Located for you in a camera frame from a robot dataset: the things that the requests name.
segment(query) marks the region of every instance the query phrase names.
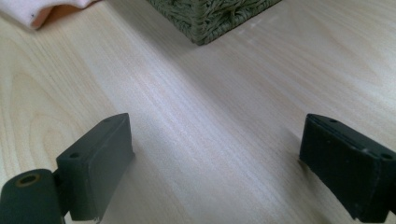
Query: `pink fabric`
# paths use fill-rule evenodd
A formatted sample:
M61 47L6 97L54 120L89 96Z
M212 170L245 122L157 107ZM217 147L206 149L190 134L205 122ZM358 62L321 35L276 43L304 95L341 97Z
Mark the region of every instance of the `pink fabric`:
M55 6L84 8L94 1L97 0L0 0L0 10L23 25L36 29L43 24Z

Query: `black plastic part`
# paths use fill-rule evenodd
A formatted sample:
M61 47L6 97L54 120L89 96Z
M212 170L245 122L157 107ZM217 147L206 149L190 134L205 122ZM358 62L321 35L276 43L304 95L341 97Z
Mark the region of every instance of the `black plastic part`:
M384 222L392 206L396 153L345 124L309 114L300 159L353 218Z
M3 186L2 224L63 224L55 182L49 170L32 170L13 177Z
M131 141L129 116L121 114L104 119L56 159L61 177L77 192L74 220L102 218L134 155Z
M128 114L104 119L57 158L58 170L33 170L8 180L0 198L1 224L100 220L132 160Z

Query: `wooden table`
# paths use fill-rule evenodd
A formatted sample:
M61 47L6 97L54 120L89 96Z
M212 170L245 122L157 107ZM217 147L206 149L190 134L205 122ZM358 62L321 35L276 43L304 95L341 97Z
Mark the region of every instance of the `wooden table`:
M284 0L202 47L144 0L58 9L36 32L3 15L0 184L128 112L136 158L103 223L355 223L298 162L304 118L396 149L395 15Z

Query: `woven basket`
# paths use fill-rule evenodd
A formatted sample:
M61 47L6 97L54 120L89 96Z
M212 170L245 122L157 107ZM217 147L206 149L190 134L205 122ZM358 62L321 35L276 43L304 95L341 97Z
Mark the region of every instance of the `woven basket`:
M280 0L148 0L197 45L207 44Z

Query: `screw hole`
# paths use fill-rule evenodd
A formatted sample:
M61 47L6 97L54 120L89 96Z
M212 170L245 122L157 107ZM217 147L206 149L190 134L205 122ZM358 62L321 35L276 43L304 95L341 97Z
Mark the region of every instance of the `screw hole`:
M386 160L392 160L393 159L392 156L390 156L389 154L385 154L385 153L381 154L381 157L386 159Z
M26 176L20 178L19 180L17 180L16 185L19 188L24 188L29 185L33 185L35 182L38 181L39 178L40 178L39 174L26 175Z
M77 152L70 155L70 158L73 158L73 159L77 158L77 157L79 157L79 154Z

